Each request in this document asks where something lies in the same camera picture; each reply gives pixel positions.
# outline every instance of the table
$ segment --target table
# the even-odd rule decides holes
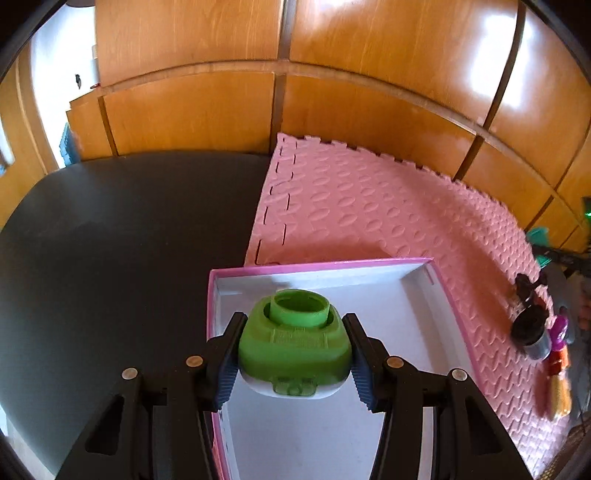
[[[0,232],[0,404],[57,472],[126,367],[205,342],[212,268],[244,262],[268,157],[163,152],[40,181]]]

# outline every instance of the pink foam mat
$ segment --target pink foam mat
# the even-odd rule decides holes
[[[245,264],[390,257],[435,260],[480,387],[538,476],[564,442],[568,418],[545,417],[544,365],[509,338],[515,275],[535,280],[540,272],[515,218],[490,197],[413,163],[279,134]],[[540,296],[551,307],[545,290]]]

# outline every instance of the green object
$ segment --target green object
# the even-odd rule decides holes
[[[238,345],[240,369],[270,382],[277,394],[311,397],[344,381],[351,344],[329,301],[307,290],[283,290],[252,309]]]
[[[550,242],[548,241],[548,229],[545,226],[532,228],[527,232],[525,238],[527,238],[527,241],[532,245],[542,245],[543,247],[550,246]],[[540,268],[544,268],[550,263],[550,259],[542,255],[537,255],[535,259],[540,264]]]

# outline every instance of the white wall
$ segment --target white wall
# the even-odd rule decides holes
[[[47,139],[60,167],[64,166],[60,141],[69,102],[90,92],[90,86],[97,81],[92,66],[95,42],[95,7],[64,5],[33,36],[33,92]],[[80,90],[76,73],[82,80]]]

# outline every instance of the blue object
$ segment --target blue object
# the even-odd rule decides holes
[[[74,137],[72,136],[72,130],[70,130],[70,124],[66,124],[64,127],[64,132],[61,135],[60,153],[64,159],[66,167],[73,165],[74,163],[80,163],[80,154],[76,149]]]

